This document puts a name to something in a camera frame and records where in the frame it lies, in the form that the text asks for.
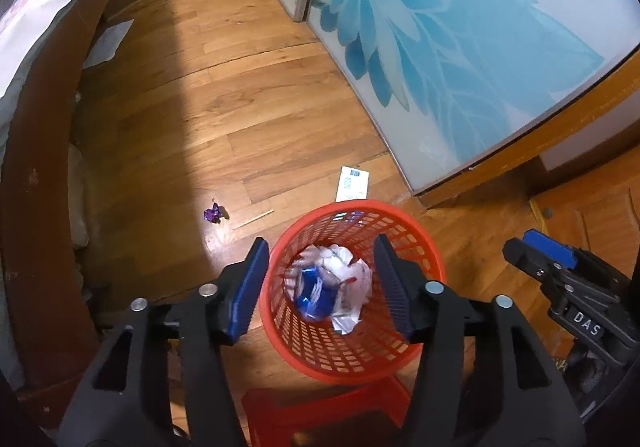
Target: blue leaf pattern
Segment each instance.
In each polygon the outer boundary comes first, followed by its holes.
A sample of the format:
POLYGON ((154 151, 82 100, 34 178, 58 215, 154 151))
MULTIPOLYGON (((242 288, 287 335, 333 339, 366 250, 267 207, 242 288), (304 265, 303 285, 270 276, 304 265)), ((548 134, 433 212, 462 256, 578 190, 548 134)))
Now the blue leaf pattern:
POLYGON ((531 118, 603 58, 536 0, 313 0, 348 69, 383 106, 431 117, 460 162, 508 137, 507 107, 531 118))

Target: trash can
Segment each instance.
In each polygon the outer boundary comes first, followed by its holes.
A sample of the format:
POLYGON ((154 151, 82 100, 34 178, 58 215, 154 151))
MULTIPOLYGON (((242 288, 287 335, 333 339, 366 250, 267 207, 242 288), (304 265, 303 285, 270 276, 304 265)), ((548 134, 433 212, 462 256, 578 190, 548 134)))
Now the trash can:
POLYGON ((421 345, 396 332, 373 260, 373 242, 386 234, 402 259, 416 262, 427 279, 446 283, 444 265, 431 237, 408 214, 375 200, 352 200, 316 208, 282 234, 271 251, 258 307, 264 330, 283 358, 309 377, 326 383, 369 383, 411 362, 421 345), (286 270, 308 245, 337 243, 373 271, 372 297, 353 332, 334 332, 331 321, 309 323, 285 294, 286 270))

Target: wooden stick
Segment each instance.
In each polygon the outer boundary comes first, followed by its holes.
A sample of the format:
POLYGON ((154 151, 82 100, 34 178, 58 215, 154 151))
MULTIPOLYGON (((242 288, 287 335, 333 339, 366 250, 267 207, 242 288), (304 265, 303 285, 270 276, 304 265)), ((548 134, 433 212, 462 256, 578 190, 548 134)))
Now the wooden stick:
POLYGON ((254 221, 259 220, 260 218, 263 218, 265 216, 268 216, 269 214, 271 214, 273 212, 273 209, 271 210, 267 210, 266 212, 263 212, 262 214, 258 214, 255 218, 251 218, 249 221, 245 221, 244 223, 242 223, 241 225, 238 225, 237 227, 233 227, 232 230, 238 230, 240 227, 244 227, 245 225, 248 225, 249 223, 253 223, 254 221))

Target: silver bolt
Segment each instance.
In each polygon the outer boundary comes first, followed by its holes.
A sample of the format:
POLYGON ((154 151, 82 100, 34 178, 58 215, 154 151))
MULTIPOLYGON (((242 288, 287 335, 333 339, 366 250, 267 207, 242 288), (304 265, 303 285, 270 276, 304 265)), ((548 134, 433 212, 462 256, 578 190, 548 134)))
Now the silver bolt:
POLYGON ((511 308, 513 306, 513 301, 508 295, 498 295, 498 297, 495 298, 495 303, 500 306, 500 308, 511 308))
POLYGON ((433 293, 434 295, 444 292, 444 286, 442 285, 442 283, 438 283, 438 281, 429 281, 424 285, 424 289, 429 293, 433 293))
POLYGON ((142 311, 146 308, 146 299, 144 297, 138 297, 137 299, 133 299, 131 302, 131 309, 134 312, 142 311))
POLYGON ((213 283, 203 284, 198 288, 198 293, 203 297, 211 297, 218 292, 218 287, 213 283))

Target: blue plastic packaging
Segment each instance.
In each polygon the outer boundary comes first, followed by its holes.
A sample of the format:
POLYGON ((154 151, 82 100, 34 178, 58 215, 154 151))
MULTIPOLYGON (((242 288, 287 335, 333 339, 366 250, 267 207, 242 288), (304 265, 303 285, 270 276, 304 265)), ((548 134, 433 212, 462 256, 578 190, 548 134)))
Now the blue plastic packaging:
POLYGON ((334 311, 340 282, 322 267, 300 271, 294 303, 306 321, 323 321, 334 311))

